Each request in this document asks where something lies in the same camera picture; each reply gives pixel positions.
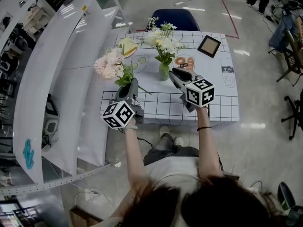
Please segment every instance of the gray floor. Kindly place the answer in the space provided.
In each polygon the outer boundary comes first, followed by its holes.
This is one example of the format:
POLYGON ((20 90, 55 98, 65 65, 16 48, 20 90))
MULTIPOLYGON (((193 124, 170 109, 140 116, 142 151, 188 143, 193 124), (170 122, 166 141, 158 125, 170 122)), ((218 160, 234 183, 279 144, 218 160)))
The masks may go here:
MULTIPOLYGON (((181 0, 121 0, 133 29, 144 29, 147 17, 157 9, 172 8, 174 2, 181 0)), ((291 113, 284 96, 298 99, 303 88, 303 79, 292 87, 297 76, 289 77, 276 83, 285 70, 285 61, 268 54, 267 42, 271 32, 258 14, 257 5, 249 8, 245 0, 224 0, 240 39, 227 38, 235 68, 239 91, 240 122, 221 131, 214 131, 215 142, 225 171, 241 177, 244 186, 261 180, 265 189, 277 191, 281 181, 286 182, 293 191, 298 204, 302 203, 303 134, 300 129, 292 141, 288 140, 293 122, 281 123, 280 119, 291 113)), ((200 29, 236 36, 235 30, 222 0, 193 0, 180 7, 205 9, 191 10, 200 29)), ((275 26, 268 22, 271 30, 275 26)), ((159 125, 144 125, 138 130, 139 137, 152 143, 159 140, 159 125)), ((198 146, 196 128, 169 126, 174 136, 182 136, 185 144, 198 146)), ((145 155, 150 146, 140 142, 145 155)), ((121 162, 120 167, 111 167, 78 184, 81 187, 100 189, 117 207, 128 191, 126 175, 125 146, 123 135, 110 131, 107 143, 107 158, 112 165, 121 162)), ((62 188, 63 203, 67 209, 74 204, 78 190, 71 187, 62 188)), ((98 206, 85 201, 84 196, 77 198, 77 204, 91 213, 106 218, 111 207, 98 206)))

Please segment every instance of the green vase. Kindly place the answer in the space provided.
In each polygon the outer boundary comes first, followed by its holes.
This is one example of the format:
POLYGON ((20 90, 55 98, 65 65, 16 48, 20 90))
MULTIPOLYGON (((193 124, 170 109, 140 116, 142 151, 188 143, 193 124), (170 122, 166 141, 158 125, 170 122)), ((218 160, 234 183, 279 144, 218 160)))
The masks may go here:
POLYGON ((161 63, 159 66, 159 76, 161 81, 166 81, 169 78, 169 66, 161 63))

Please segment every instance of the flower bouquet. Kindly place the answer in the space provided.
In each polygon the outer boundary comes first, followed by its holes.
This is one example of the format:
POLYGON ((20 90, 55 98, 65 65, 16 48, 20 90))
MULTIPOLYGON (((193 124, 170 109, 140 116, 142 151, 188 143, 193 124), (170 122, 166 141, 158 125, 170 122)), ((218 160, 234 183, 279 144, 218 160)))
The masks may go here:
POLYGON ((172 37, 176 26, 164 22, 161 24, 161 28, 157 28, 155 23, 158 19, 158 17, 149 17, 147 28, 150 32, 145 38, 137 39, 157 50, 158 56, 155 59, 161 62, 159 66, 160 79, 167 80, 169 78, 169 64, 176 57, 178 50, 185 49, 186 46, 172 37))
POLYGON ((97 59, 94 64, 95 72, 100 74, 106 80, 119 78, 115 81, 120 87, 125 87, 132 83, 134 79, 133 67, 124 65, 124 47, 108 49, 101 58, 97 59))

